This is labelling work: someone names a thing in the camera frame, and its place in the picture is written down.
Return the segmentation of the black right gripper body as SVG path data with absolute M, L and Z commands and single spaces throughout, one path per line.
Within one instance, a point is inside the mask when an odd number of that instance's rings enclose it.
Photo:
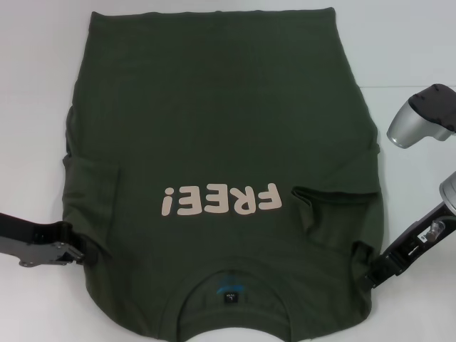
M 455 231 L 455 214 L 444 203 L 409 226 L 387 249 L 398 253 L 398 266 L 410 266 Z

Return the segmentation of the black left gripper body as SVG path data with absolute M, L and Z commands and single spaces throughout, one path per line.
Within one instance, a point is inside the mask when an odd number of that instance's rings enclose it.
M 34 244 L 2 237 L 1 253 L 18 258 L 19 265 L 23 267 L 65 266 L 74 261 L 77 263 L 83 261 L 83 253 L 64 242 Z

